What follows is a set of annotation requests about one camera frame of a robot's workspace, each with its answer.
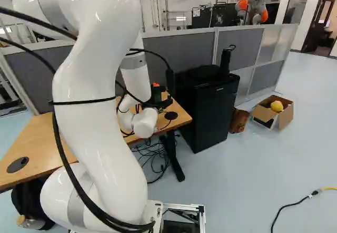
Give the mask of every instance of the black bag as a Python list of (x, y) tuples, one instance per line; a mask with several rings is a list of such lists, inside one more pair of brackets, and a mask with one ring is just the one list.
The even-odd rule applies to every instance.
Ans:
[(48, 177), (18, 184), (12, 190), (12, 203), (20, 215), (27, 219), (45, 221), (45, 225), (39, 230), (49, 230), (55, 225), (44, 213), (40, 203), (41, 189)]

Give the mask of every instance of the gray floor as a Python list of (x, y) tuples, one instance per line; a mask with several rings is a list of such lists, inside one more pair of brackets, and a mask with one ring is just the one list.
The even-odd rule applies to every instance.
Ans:
[[(282, 132), (270, 132), (249, 122), (245, 132), (199, 154), (179, 139), (177, 157), (186, 180), (178, 183), (168, 169), (149, 186), (149, 198), (205, 204), (207, 232), (270, 232), (282, 205), (317, 188), (337, 186), (336, 75), (337, 60), (290, 53), (276, 90), (294, 101), (292, 123)], [(249, 109), (256, 101), (241, 108)], [(28, 119), (25, 113), (0, 120), (0, 156)], [(15, 130), (8, 130), (3, 120), (15, 123)], [(15, 226), (9, 192), (0, 195), (0, 204), (2, 232), (24, 232)], [(274, 232), (335, 232), (336, 208), (337, 192), (327, 191), (284, 210)], [(66, 231), (56, 227), (52, 232)]]

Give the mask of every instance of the orange part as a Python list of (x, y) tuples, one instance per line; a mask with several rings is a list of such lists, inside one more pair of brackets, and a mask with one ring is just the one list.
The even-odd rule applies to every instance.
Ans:
[(247, 10), (248, 0), (240, 0), (238, 3), (241, 10)]
[(268, 11), (264, 10), (261, 14), (261, 23), (266, 22), (268, 20)]

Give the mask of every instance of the cubicle partition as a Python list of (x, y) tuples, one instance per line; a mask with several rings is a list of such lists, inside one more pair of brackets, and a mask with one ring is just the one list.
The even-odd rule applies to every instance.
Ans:
[[(289, 53), (297, 25), (258, 25), (200, 28), (144, 34), (144, 48), (165, 57), (174, 72), (200, 65), (219, 65), (223, 48), (235, 44), (230, 70), (241, 77), (236, 104), (275, 89)], [(71, 42), (51, 41), (27, 44), (57, 68), (72, 49)], [(51, 110), (52, 75), (43, 64), (15, 48), (1, 49), (0, 66), (35, 113)], [(146, 54), (151, 82), (165, 84), (166, 66), (158, 57)]]

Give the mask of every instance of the black mini fridge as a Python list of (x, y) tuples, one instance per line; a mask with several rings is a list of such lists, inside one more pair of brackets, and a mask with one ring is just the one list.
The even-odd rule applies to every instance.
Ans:
[(216, 65), (175, 75), (175, 99), (193, 118), (180, 131), (194, 153), (227, 139), (239, 81)]

